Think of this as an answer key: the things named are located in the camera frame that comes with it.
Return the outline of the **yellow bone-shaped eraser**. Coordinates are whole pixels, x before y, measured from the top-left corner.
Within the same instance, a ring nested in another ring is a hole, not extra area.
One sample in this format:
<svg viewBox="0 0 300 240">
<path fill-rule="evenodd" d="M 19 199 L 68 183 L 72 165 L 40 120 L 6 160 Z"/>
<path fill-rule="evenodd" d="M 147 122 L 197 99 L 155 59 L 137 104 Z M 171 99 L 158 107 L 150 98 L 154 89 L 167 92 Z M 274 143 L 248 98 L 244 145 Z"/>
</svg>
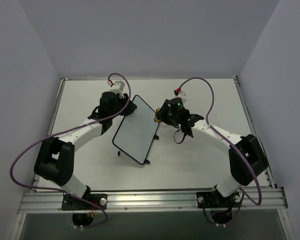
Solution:
<svg viewBox="0 0 300 240">
<path fill-rule="evenodd" d="M 157 122 L 157 123 L 161 123 L 162 122 L 160 119 L 157 118 L 157 114 L 159 113 L 160 110 L 161 110 L 160 107 L 155 110 L 154 121 Z"/>
</svg>

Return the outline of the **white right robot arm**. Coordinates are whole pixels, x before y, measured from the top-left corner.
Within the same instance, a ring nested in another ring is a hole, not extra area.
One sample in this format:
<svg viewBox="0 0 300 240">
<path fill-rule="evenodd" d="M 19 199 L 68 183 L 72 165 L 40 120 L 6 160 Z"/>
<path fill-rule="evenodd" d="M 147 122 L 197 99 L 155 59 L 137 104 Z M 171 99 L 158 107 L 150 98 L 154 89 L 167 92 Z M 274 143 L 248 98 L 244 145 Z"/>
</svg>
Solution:
<svg viewBox="0 0 300 240">
<path fill-rule="evenodd" d="M 229 157 L 230 175 L 215 186 L 213 203 L 224 206 L 230 195 L 248 186 L 269 166 L 258 139 L 241 136 L 211 125 L 201 115 L 191 114 L 180 97 L 165 100 L 155 113 L 155 121 L 178 128 L 183 135 L 203 140 Z"/>
</svg>

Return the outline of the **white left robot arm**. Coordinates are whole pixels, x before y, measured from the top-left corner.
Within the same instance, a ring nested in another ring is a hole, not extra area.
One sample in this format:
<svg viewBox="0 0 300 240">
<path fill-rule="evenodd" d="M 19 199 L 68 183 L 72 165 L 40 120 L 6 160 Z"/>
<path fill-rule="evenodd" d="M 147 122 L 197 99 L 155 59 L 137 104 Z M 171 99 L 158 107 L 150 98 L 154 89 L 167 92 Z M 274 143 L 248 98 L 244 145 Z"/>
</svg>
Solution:
<svg viewBox="0 0 300 240">
<path fill-rule="evenodd" d="M 81 128 L 59 137 L 45 139 L 39 149 L 34 173 L 73 195 L 73 204 L 85 210 L 91 203 L 91 190 L 74 175 L 75 153 L 92 139 L 102 136 L 113 124 L 116 113 L 129 116 L 137 106 L 127 93 L 102 93 L 99 105 L 81 124 Z"/>
</svg>

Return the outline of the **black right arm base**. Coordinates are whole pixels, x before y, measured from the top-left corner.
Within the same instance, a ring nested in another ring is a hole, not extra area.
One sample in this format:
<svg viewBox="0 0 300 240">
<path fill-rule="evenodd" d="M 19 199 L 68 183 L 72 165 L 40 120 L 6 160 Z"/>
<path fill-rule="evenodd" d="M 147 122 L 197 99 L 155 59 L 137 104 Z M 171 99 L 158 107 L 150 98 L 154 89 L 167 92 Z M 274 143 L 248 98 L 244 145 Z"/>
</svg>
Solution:
<svg viewBox="0 0 300 240">
<path fill-rule="evenodd" d="M 203 210 L 205 219 L 216 227 L 226 227 L 237 216 L 244 197 L 235 191 L 223 197 L 217 190 L 196 193 L 197 207 Z"/>
</svg>

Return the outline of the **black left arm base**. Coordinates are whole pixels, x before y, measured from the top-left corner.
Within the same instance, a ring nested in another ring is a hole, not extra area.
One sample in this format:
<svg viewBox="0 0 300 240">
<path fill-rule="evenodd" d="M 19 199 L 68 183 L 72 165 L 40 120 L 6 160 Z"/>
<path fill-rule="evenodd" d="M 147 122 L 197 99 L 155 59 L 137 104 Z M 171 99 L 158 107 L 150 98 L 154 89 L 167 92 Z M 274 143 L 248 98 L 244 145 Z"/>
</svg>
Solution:
<svg viewBox="0 0 300 240">
<path fill-rule="evenodd" d="M 61 210 L 73 212 L 70 222 L 75 228 L 92 228 L 107 222 L 107 203 L 108 195 L 105 193 L 92 193 L 83 199 L 64 194 Z"/>
</svg>

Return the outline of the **black-framed whiteboard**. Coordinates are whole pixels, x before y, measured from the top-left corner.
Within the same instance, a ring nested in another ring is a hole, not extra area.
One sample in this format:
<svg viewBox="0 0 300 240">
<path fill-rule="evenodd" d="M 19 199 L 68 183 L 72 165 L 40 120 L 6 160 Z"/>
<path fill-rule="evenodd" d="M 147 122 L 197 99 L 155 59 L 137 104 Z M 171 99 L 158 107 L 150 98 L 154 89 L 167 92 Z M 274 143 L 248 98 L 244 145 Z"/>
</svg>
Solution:
<svg viewBox="0 0 300 240">
<path fill-rule="evenodd" d="M 132 103 L 136 109 L 125 116 L 112 139 L 118 149 L 117 155 L 128 156 L 140 165 L 148 165 L 148 155 L 154 140 L 158 140 L 159 123 L 154 121 L 155 110 L 139 95 L 135 95 Z"/>
</svg>

